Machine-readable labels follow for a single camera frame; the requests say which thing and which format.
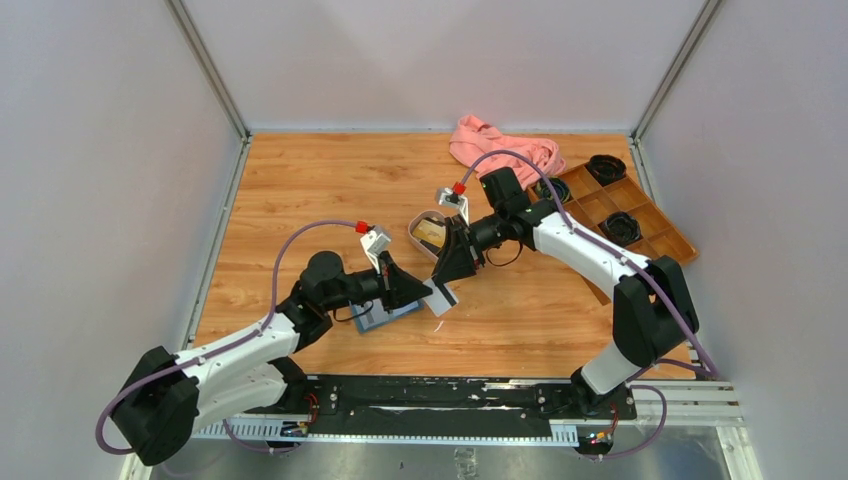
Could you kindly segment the beige oval tray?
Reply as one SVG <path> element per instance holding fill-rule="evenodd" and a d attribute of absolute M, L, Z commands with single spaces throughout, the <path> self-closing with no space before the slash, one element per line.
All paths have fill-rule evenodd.
<path fill-rule="evenodd" d="M 446 216 L 435 210 L 426 210 L 408 224 L 407 236 L 426 258 L 437 262 L 447 239 Z"/>

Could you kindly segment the white striped card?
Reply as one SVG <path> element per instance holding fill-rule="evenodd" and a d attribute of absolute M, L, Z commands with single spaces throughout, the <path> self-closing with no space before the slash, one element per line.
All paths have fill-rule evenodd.
<path fill-rule="evenodd" d="M 431 293 L 422 301 L 434 316 L 441 317 L 459 303 L 455 293 L 446 284 L 437 283 L 430 278 L 424 285 L 431 289 Z"/>

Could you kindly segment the teal leather card holder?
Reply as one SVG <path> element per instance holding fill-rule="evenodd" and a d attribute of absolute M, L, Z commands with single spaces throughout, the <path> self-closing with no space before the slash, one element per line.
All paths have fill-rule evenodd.
<path fill-rule="evenodd" d="M 404 316 L 422 310 L 424 304 L 418 300 L 406 306 L 394 309 L 385 310 L 379 299 L 373 302 L 369 301 L 365 304 L 350 305 L 351 313 L 353 314 L 353 323 L 360 334 L 366 334 L 382 326 L 398 320 Z"/>

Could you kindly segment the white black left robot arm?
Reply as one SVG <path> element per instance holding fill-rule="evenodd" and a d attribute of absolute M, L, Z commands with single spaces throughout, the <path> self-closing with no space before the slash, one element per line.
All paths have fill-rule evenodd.
<path fill-rule="evenodd" d="M 314 254 L 290 294 L 268 316 L 213 343 L 145 352 L 107 416 L 146 466 L 174 456 L 197 431 L 235 414 L 267 406 L 298 411 L 306 386 L 278 364 L 317 342 L 331 312 L 350 304 L 405 307 L 433 292 L 387 252 L 366 270 L 348 273 L 332 251 Z"/>

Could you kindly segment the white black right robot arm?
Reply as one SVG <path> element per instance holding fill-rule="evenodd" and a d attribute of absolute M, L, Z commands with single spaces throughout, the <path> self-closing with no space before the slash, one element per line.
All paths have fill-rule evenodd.
<path fill-rule="evenodd" d="M 600 288 L 612 301 L 612 339 L 571 376 L 567 405 L 596 417 L 612 394 L 684 342 L 694 343 L 699 321 L 677 261 L 651 259 L 595 233 L 554 200 L 532 201 L 513 170 L 481 179 L 493 212 L 468 219 L 465 186 L 439 189 L 436 200 L 456 210 L 444 221 L 446 238 L 432 280 L 436 285 L 471 277 L 485 253 L 506 241 L 554 258 Z"/>

